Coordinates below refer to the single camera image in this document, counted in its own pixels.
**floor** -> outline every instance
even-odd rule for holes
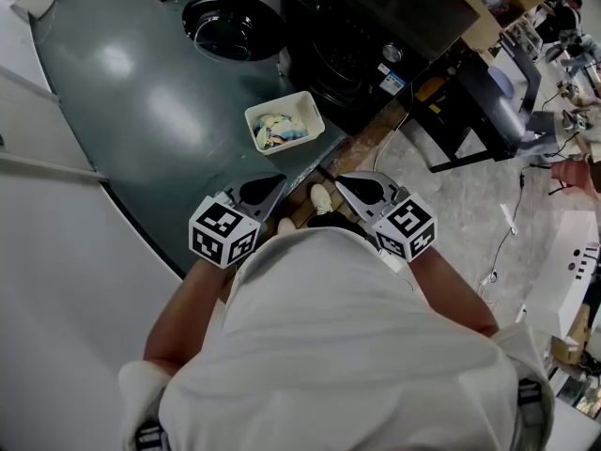
[[[553,66],[539,64],[538,68],[543,83],[537,110],[555,95],[555,83],[562,78],[562,71]],[[548,103],[546,110],[565,106],[570,107],[567,101],[558,97]],[[458,155],[473,153],[481,149],[481,145],[472,134]],[[508,238],[501,248],[495,266],[499,275],[497,282],[482,288],[480,283],[490,274],[495,254],[508,229],[500,204],[506,204],[511,211],[515,208],[519,198],[520,169],[528,161],[489,161],[432,174],[426,162],[443,163],[446,158],[414,120],[410,120],[402,132],[384,139],[379,149],[373,149],[359,168],[371,170],[377,152],[382,150],[378,171],[417,192],[432,207],[439,218],[437,248],[473,288],[479,288],[501,325],[515,320],[547,256],[562,211],[595,210],[597,220],[601,218],[599,204],[583,193],[548,196],[547,192],[558,187],[556,181],[551,181],[550,172],[527,168],[516,217],[517,234]]]
[[[264,157],[244,111],[296,92],[275,60],[222,64],[183,32],[190,0],[56,0],[34,39],[61,107],[90,161],[132,218],[186,272],[188,219],[232,179],[282,172],[294,189],[340,142],[326,121],[315,141]]]

